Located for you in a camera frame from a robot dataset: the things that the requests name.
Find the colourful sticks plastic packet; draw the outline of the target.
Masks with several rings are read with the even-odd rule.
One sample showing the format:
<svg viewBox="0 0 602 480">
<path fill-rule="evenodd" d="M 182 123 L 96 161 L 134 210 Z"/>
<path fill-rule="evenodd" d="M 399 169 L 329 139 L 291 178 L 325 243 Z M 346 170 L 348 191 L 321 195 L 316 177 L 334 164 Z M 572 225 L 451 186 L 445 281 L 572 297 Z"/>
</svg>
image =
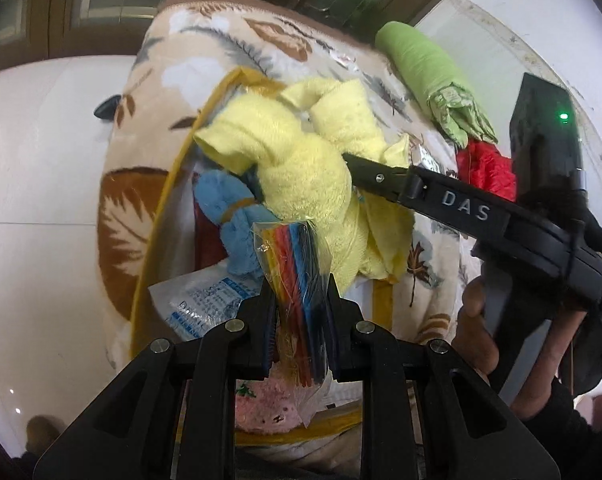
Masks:
<svg viewBox="0 0 602 480">
<path fill-rule="evenodd" d="M 292 385 L 318 385 L 327 370 L 323 317 L 329 250 L 310 221 L 259 222 L 253 239 L 275 297 L 279 362 Z"/>
</svg>

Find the red snack packet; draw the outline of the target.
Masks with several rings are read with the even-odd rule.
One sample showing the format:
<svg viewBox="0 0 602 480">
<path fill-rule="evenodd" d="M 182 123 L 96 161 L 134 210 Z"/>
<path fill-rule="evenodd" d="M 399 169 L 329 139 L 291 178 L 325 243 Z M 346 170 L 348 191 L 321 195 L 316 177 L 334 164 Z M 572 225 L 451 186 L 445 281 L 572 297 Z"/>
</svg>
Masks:
<svg viewBox="0 0 602 480">
<path fill-rule="evenodd" d="M 194 203 L 195 213 L 195 270 L 215 266 L 227 257 L 220 237 L 220 228 L 203 213 L 198 203 Z"/>
</svg>

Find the yellow towel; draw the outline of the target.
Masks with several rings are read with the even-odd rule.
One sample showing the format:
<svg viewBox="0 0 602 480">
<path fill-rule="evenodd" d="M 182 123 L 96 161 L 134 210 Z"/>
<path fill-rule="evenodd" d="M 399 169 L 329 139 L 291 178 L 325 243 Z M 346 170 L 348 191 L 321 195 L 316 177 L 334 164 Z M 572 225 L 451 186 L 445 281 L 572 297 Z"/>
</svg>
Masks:
<svg viewBox="0 0 602 480">
<path fill-rule="evenodd" d="M 309 220 L 325 240 L 331 255 L 331 272 L 340 289 L 347 289 L 361 271 L 366 254 L 367 214 L 389 220 L 390 248 L 394 244 L 411 250 L 414 215 L 412 211 L 392 204 L 371 193 L 359 191 L 342 151 L 316 133 L 309 110 L 292 108 L 284 92 L 275 99 L 261 94 L 245 93 L 231 99 L 210 125 L 195 132 L 195 142 L 208 156 L 233 174 L 254 168 L 267 209 L 284 222 Z M 376 119 L 365 110 L 365 101 L 354 114 L 337 113 L 335 122 L 354 126 L 358 119 Z M 361 150 L 390 167 L 406 167 L 409 162 L 408 136 L 388 143 L 382 131 L 375 129 L 371 138 L 359 130 L 359 141 L 367 144 Z"/>
</svg>

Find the silver green foil packet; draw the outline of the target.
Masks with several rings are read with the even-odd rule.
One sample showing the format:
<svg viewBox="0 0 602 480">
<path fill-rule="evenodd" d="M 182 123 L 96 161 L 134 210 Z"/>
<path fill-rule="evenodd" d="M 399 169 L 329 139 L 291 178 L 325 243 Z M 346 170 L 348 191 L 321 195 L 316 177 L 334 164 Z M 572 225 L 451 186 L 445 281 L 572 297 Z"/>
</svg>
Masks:
<svg viewBox="0 0 602 480">
<path fill-rule="evenodd" d="M 439 174 L 441 167 L 430 152 L 421 144 L 411 148 L 411 162 L 413 166 L 421 167 Z"/>
</svg>

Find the blue white tissue packet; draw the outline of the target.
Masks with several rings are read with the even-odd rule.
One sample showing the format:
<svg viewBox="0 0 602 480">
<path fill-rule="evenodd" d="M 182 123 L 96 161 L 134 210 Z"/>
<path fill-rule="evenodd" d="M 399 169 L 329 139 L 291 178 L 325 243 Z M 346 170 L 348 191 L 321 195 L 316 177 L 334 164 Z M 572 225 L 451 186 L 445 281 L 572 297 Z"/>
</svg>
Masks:
<svg viewBox="0 0 602 480">
<path fill-rule="evenodd" d="M 227 261 L 149 287 L 153 306 L 179 339 L 205 336 L 235 318 L 245 299 L 258 296 L 263 278 L 231 274 Z"/>
</svg>

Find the red padded jacket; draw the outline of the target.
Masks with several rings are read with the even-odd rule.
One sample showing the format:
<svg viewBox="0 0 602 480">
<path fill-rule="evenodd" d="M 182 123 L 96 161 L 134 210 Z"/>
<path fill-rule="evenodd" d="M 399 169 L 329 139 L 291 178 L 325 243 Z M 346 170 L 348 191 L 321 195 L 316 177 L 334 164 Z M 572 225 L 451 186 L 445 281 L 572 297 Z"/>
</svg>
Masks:
<svg viewBox="0 0 602 480">
<path fill-rule="evenodd" d="M 494 144 L 470 139 L 456 153 L 456 162 L 462 182 L 504 200 L 516 200 L 517 178 L 511 170 L 511 160 L 502 156 Z"/>
</svg>

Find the pink fluffy cloth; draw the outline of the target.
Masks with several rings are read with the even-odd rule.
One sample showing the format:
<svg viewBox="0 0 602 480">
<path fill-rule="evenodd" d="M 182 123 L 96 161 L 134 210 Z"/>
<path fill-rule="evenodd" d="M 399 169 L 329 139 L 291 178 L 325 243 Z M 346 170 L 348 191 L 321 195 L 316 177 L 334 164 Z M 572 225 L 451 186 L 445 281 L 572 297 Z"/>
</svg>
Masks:
<svg viewBox="0 0 602 480">
<path fill-rule="evenodd" d="M 278 363 L 264 380 L 238 379 L 235 389 L 235 426 L 248 434 L 285 434 L 302 424 L 295 390 Z"/>
</svg>

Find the green folded quilt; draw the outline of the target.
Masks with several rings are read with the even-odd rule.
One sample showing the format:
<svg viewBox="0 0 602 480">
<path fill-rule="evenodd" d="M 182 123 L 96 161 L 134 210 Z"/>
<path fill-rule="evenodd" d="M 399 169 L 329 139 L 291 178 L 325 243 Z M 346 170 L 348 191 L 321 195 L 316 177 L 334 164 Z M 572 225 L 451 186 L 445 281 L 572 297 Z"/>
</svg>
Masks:
<svg viewBox="0 0 602 480">
<path fill-rule="evenodd" d="M 391 61 L 421 110 L 458 147 L 471 139 L 490 144 L 498 137 L 453 58 L 415 27 L 397 21 L 384 24 L 375 47 Z"/>
</svg>

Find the black garment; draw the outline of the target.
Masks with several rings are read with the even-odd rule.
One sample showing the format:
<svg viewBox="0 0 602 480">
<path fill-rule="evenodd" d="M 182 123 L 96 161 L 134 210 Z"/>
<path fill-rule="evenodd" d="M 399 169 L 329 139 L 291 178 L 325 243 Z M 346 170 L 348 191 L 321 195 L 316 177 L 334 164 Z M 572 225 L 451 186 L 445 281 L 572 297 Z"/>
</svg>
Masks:
<svg viewBox="0 0 602 480">
<path fill-rule="evenodd" d="M 559 379 L 572 396 L 593 390 L 602 381 L 602 297 L 584 318 L 559 366 Z"/>
</svg>

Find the blue fluffy cloth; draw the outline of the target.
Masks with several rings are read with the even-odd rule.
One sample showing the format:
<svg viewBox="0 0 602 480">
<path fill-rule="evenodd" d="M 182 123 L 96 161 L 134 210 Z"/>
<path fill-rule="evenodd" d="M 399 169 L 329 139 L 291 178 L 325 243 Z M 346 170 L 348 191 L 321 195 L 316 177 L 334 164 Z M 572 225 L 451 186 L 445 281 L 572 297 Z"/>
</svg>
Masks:
<svg viewBox="0 0 602 480">
<path fill-rule="evenodd" d="M 278 218 L 253 195 L 242 180 L 223 170 L 198 177 L 194 197 L 202 213 L 220 228 L 229 273 L 260 281 L 263 271 L 253 244 L 254 223 L 276 223 Z"/>
</svg>

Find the white tray yellow rim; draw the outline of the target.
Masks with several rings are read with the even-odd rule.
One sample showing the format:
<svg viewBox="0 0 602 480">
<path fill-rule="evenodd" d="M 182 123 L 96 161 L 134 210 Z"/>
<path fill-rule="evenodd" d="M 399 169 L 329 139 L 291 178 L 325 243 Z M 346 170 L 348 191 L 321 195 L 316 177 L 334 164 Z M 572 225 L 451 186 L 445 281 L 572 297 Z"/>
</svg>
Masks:
<svg viewBox="0 0 602 480">
<path fill-rule="evenodd" d="M 170 162 L 173 162 L 170 172 L 163 181 L 161 194 L 155 208 L 155 219 L 153 219 L 152 229 L 150 231 L 147 248 L 141 266 L 138 284 L 135 287 L 135 294 L 131 307 L 131 343 L 129 356 L 130 359 L 138 356 L 152 340 L 167 334 L 169 328 L 167 322 L 159 320 L 159 314 L 155 307 L 152 307 L 148 287 L 160 281 L 160 278 L 175 278 L 179 272 L 184 273 L 190 268 L 194 268 L 195 256 L 199 252 L 203 253 L 203 242 L 195 242 L 196 222 L 194 212 L 177 212 L 177 203 L 185 196 L 184 183 L 186 180 L 186 170 L 193 170 L 197 156 L 195 155 L 195 132 L 202 128 L 218 108 L 225 106 L 227 101 L 236 89 L 243 89 L 249 93 L 261 94 L 266 98 L 275 99 L 280 92 L 284 92 L 284 98 L 287 99 L 290 106 L 296 110 L 309 110 L 310 118 L 316 133 L 326 133 L 326 140 L 331 142 L 337 148 L 343 148 L 342 151 L 353 153 L 368 159 L 375 159 L 367 152 L 364 154 L 361 150 L 366 148 L 367 144 L 361 144 L 359 141 L 359 130 L 368 134 L 368 130 L 378 128 L 377 122 L 380 119 L 356 120 L 354 126 L 343 126 L 345 122 L 335 122 L 337 113 L 349 114 L 359 111 L 363 104 L 359 101 L 365 101 L 365 110 L 371 107 L 367 103 L 366 90 L 360 82 L 354 87 L 356 79 L 347 81 L 337 81 L 336 79 L 325 78 L 305 78 L 301 82 L 288 84 L 287 86 L 279 80 L 267 78 L 257 70 L 251 70 L 247 67 L 237 67 L 229 72 L 212 91 L 205 96 L 209 98 L 200 107 L 199 112 L 193 122 L 187 127 L 187 136 L 184 136 L 182 144 L 179 147 L 179 154 L 172 150 L 170 154 L 175 155 Z M 317 103 L 328 101 L 328 107 L 325 114 L 321 109 L 315 112 Z M 397 248 L 390 248 L 389 220 L 378 217 L 379 222 L 371 212 L 367 214 L 368 238 L 366 254 L 362 263 L 362 274 L 368 278 L 375 278 L 377 281 L 389 284 L 397 283 L 397 279 L 405 273 L 403 263 L 407 257 L 407 246 L 403 248 L 397 244 Z M 359 426 L 363 422 L 363 408 L 361 404 L 352 404 L 345 408 L 337 410 L 323 411 L 316 415 L 307 428 L 292 429 L 285 434 L 277 436 L 261 436 L 257 434 L 247 434 L 246 432 L 237 432 L 237 444 L 239 446 L 263 446 L 263 445 L 284 445 L 294 444 L 303 441 L 322 439 L 331 436 L 337 436 L 344 431 Z"/>
</svg>

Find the white red label packet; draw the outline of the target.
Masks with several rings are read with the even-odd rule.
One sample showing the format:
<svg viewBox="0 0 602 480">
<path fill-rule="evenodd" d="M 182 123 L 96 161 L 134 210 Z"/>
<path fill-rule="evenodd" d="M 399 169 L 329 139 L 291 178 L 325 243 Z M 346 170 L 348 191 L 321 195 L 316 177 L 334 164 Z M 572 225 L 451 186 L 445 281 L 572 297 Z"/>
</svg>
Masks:
<svg viewBox="0 0 602 480">
<path fill-rule="evenodd" d="M 350 55 L 336 50 L 331 50 L 330 56 L 339 66 L 348 72 L 356 73 L 359 71 L 359 66 L 356 64 L 356 58 L 352 58 Z"/>
</svg>

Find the leaf pattern beige blanket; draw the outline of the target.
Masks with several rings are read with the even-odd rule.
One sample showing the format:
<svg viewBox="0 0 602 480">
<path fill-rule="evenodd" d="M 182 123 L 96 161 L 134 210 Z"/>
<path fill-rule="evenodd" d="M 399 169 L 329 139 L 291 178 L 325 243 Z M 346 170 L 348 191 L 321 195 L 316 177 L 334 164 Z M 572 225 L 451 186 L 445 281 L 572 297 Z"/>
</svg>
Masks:
<svg viewBox="0 0 602 480">
<path fill-rule="evenodd" d="M 395 336 L 452 339 L 479 272 L 471 240 L 351 187 L 342 153 L 455 174 L 456 148 L 385 55 L 259 0 L 177 0 L 152 21 L 100 181 L 98 266 L 109 360 L 169 337 L 148 289 L 213 253 L 196 240 L 191 176 L 254 174 L 267 209 L 310 220 L 340 292 Z"/>
</svg>

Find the black shoe on floor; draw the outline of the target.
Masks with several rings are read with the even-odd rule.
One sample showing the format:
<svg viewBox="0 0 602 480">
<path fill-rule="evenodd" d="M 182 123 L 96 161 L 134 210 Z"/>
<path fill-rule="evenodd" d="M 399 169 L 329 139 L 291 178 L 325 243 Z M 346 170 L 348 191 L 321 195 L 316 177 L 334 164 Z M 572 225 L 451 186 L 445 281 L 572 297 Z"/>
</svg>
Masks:
<svg viewBox="0 0 602 480">
<path fill-rule="evenodd" d="M 115 94 L 98 105 L 93 115 L 103 122 L 113 122 L 121 101 L 120 94 Z"/>
</svg>

